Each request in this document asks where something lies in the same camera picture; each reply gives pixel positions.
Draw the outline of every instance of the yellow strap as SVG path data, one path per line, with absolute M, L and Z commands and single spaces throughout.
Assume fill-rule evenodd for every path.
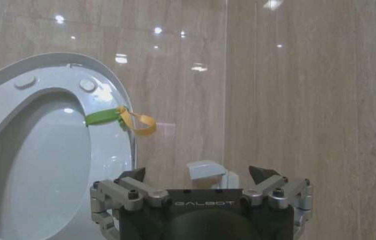
M 156 132 L 156 120 L 150 116 L 129 112 L 124 106 L 118 106 L 116 109 L 120 112 L 120 116 L 126 127 L 133 131 L 136 135 L 146 136 Z M 148 125 L 148 127 L 134 129 L 130 115 L 134 116 L 142 124 Z

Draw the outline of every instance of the white plastic piece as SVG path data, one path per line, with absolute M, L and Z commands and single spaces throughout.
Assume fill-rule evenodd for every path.
M 240 187 L 238 184 L 238 175 L 232 171 L 226 171 L 226 173 L 221 176 L 220 182 L 212 185 L 212 189 L 237 189 Z
M 96 83 L 89 80 L 89 79 L 81 79 L 80 81 L 80 87 L 84 91 L 86 91 L 88 93 L 93 92 L 96 89 Z
M 237 189 L 240 187 L 238 175 L 232 171 L 228 172 L 228 189 Z
M 212 189 L 237 189 L 238 175 L 228 171 L 222 165 L 213 161 L 196 161 L 186 164 L 190 180 L 196 181 L 220 176 L 220 182 L 210 186 Z
M 20 77 L 16 81 L 14 81 L 14 87 L 20 90 L 26 89 L 29 87 L 32 87 L 37 82 L 37 78 L 36 76 L 25 76 L 25 77 Z
M 196 161 L 186 164 L 190 180 L 224 175 L 226 169 L 213 161 Z

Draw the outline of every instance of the raised toilet lid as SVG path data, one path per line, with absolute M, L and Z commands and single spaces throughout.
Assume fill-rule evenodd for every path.
M 126 106 L 121 82 L 74 53 L 29 57 L 0 70 L 0 239 L 102 239 L 89 186 L 136 165 L 118 123 L 84 116 Z

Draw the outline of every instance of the robotic hand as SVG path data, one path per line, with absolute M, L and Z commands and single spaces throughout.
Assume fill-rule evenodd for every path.
M 248 190 L 157 190 L 142 183 L 145 168 L 125 171 L 93 183 L 92 220 L 106 240 L 297 240 L 312 217 L 309 180 L 252 166 L 249 174 Z

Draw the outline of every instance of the green tag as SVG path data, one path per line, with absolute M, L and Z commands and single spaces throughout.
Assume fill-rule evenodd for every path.
M 85 125 L 105 124 L 112 121 L 121 123 L 121 116 L 116 108 L 94 112 L 85 116 Z

